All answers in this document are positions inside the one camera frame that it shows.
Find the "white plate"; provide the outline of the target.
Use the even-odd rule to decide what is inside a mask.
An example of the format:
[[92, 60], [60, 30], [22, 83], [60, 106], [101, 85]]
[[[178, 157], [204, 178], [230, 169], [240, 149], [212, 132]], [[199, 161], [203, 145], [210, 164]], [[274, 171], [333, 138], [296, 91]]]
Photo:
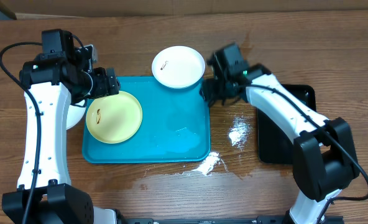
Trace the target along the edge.
[[82, 100], [75, 105], [70, 105], [67, 114], [67, 129], [74, 127], [84, 116], [87, 101]]
[[205, 68], [205, 60], [199, 52], [181, 45], [163, 49], [155, 56], [151, 66], [155, 79], [174, 89], [194, 85], [202, 78]]

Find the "teal plastic tray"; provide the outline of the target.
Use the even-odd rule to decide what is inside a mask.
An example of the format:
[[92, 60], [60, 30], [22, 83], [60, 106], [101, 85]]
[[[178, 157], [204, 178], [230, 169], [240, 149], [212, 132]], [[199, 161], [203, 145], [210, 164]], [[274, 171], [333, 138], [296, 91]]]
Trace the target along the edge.
[[92, 164], [196, 162], [211, 150], [207, 103], [201, 82], [183, 89], [163, 86], [153, 76], [119, 77], [121, 91], [137, 98], [143, 118], [127, 141], [103, 143], [83, 133], [82, 154]]

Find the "black rectangular tray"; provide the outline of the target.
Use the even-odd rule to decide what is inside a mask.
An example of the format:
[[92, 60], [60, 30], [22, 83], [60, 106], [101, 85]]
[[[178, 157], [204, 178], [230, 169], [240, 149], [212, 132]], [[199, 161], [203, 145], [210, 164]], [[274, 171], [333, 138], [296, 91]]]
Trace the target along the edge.
[[[283, 87], [304, 105], [316, 111], [315, 91], [309, 85]], [[292, 165], [293, 144], [286, 134], [261, 110], [257, 109], [258, 155], [261, 162]]]

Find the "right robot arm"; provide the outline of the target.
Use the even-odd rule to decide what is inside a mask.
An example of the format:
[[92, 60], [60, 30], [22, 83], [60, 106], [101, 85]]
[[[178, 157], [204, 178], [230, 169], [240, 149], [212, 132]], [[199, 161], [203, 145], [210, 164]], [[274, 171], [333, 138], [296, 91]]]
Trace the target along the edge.
[[218, 100], [243, 99], [267, 115], [292, 142], [293, 178], [300, 192], [282, 222], [341, 223], [325, 213], [360, 174], [348, 123], [307, 107], [268, 68], [249, 65], [237, 44], [213, 52], [206, 63], [213, 77], [202, 82], [200, 95], [209, 106]]

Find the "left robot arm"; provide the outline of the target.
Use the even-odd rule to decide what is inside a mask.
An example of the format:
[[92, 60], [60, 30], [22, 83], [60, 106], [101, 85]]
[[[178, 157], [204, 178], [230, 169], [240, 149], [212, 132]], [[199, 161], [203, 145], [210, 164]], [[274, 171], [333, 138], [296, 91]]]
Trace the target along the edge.
[[124, 223], [118, 210], [99, 208], [71, 185], [67, 166], [68, 110], [119, 92], [112, 68], [95, 68], [95, 49], [67, 30], [42, 32], [42, 52], [14, 81], [27, 108], [25, 155], [14, 192], [2, 210], [14, 223]]

